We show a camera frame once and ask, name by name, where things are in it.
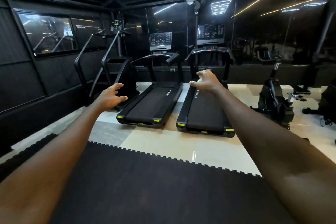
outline human hand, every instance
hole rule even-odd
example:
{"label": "human hand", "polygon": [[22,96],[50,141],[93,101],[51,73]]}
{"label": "human hand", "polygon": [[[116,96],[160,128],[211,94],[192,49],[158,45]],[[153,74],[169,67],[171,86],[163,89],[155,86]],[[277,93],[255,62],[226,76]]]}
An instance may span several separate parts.
{"label": "human hand", "polygon": [[119,103],[126,101],[127,96],[117,97],[118,89],[124,86],[122,83],[115,83],[111,87],[108,87],[106,90],[99,95],[99,97],[94,101],[98,106],[103,110],[111,109],[118,105]]}
{"label": "human hand", "polygon": [[191,81],[189,84],[198,90],[214,93],[222,84],[210,70],[202,70],[196,73],[199,76],[197,82]]}

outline person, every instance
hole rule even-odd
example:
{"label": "person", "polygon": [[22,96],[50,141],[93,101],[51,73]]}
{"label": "person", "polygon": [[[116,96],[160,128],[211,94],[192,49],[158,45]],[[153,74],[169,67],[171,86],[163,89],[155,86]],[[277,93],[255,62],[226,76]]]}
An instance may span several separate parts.
{"label": "person", "polygon": [[[253,111],[209,70],[190,85],[216,96],[236,134],[275,194],[301,223],[335,223],[336,164],[307,141]],[[2,223],[48,223],[101,112],[127,97],[114,84],[68,128],[0,184]]]}

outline glossy floor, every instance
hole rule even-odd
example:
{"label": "glossy floor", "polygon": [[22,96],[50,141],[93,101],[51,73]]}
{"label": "glossy floor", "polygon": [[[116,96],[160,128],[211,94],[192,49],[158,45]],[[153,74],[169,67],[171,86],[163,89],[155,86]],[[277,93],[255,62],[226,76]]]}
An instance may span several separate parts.
{"label": "glossy floor", "polygon": [[[139,83],[138,90],[144,91],[150,83]],[[261,85],[229,85],[229,90],[248,106],[257,107]],[[293,92],[290,86],[282,86],[283,95]],[[121,125],[116,120],[116,111],[103,112],[92,130],[90,141],[100,142],[107,145],[120,146],[126,149],[139,150],[161,156],[188,160],[191,162],[207,164],[239,172],[260,174],[258,168],[246,152],[238,137],[225,138],[209,135],[196,135],[181,133],[176,128],[176,120],[181,110],[183,101],[189,89],[184,84],[183,92],[179,97],[168,123],[163,129],[135,127],[132,125]],[[315,115],[304,115],[302,108],[317,108],[321,98],[321,89],[311,89],[312,94],[304,96],[307,101],[295,101],[294,120],[291,123],[291,131],[300,137],[308,138],[311,144],[321,150],[326,156],[336,162],[336,127],[323,127],[321,117]],[[0,158],[0,162],[11,158],[21,150],[32,145],[36,141],[50,133],[60,133],[66,128],[82,111],[76,112],[62,118],[52,125],[42,129],[38,133],[26,138],[14,145],[13,151]]]}

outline right arm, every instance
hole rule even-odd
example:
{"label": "right arm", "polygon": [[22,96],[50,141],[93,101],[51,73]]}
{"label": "right arm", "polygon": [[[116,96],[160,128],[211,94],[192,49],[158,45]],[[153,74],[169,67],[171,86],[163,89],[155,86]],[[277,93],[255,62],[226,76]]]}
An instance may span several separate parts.
{"label": "right arm", "polygon": [[255,112],[209,70],[199,90],[216,96],[239,140],[290,213],[302,223],[336,222],[336,164],[301,137]]}

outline left hand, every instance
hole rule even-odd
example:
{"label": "left hand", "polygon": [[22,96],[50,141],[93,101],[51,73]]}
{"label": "left hand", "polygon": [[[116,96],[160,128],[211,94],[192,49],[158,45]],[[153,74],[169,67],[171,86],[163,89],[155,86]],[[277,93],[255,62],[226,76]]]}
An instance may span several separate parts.
{"label": "left hand", "polygon": [[127,96],[117,97],[118,89],[124,86],[122,83],[115,83],[111,87],[103,90],[99,97],[94,101],[97,103],[104,111],[111,109],[118,105],[119,103],[126,101]]}

